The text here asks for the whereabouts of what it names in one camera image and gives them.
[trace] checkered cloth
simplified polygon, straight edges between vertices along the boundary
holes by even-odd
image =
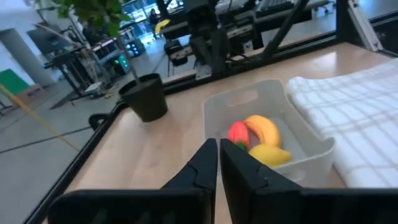
[[[289,80],[287,90],[322,136],[336,139],[348,187],[398,187],[398,59],[350,75]]]

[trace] plastic bin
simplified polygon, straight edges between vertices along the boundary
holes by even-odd
[[[235,121],[265,116],[278,126],[282,149],[292,160],[274,170],[304,187],[327,187],[333,163],[333,138],[320,139],[293,107],[279,80],[265,80],[211,96],[203,104],[205,137],[226,138]],[[258,144],[251,137],[251,147]]]

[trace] wooden table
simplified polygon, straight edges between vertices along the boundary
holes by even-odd
[[[167,97],[169,112],[144,124],[130,109],[116,118],[67,191],[77,189],[158,189],[203,144],[202,104],[211,95],[260,80],[292,77],[327,78],[352,73],[388,57],[340,44]],[[218,178],[215,223],[231,223]],[[344,187],[335,172],[331,187]]]

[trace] floor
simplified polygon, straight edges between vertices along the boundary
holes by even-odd
[[[398,9],[395,0],[361,0],[366,15],[375,17]],[[324,15],[318,11],[317,18],[295,24],[284,40],[285,44],[335,29],[335,13]],[[263,33],[264,43],[271,40],[276,30]],[[187,37],[181,43],[187,43]],[[163,40],[147,45],[147,52],[132,60],[139,75],[157,72],[163,78],[193,68],[194,57],[187,64],[168,70],[168,60],[163,51]],[[125,76],[118,86],[132,80]],[[42,117],[49,126],[80,149],[89,140],[93,130],[88,125],[88,117],[95,113],[109,113],[119,99],[117,91],[108,99],[80,99],[75,105],[65,104],[60,108],[49,108],[71,92],[62,81],[45,90],[45,94],[35,99],[29,106]],[[0,116],[0,223],[22,223],[52,184],[76,156],[77,152],[54,137],[37,120],[22,109],[8,111]]]

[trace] toy fruit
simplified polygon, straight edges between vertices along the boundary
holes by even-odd
[[[232,124],[228,130],[227,138],[237,144],[241,149],[249,149],[249,131],[242,121],[237,121]]]
[[[281,139],[278,127],[270,119],[252,115],[244,120],[244,124],[258,136],[260,144],[280,147]]]
[[[249,154],[269,167],[285,164],[292,159],[290,152],[266,144],[255,146],[249,151]]]

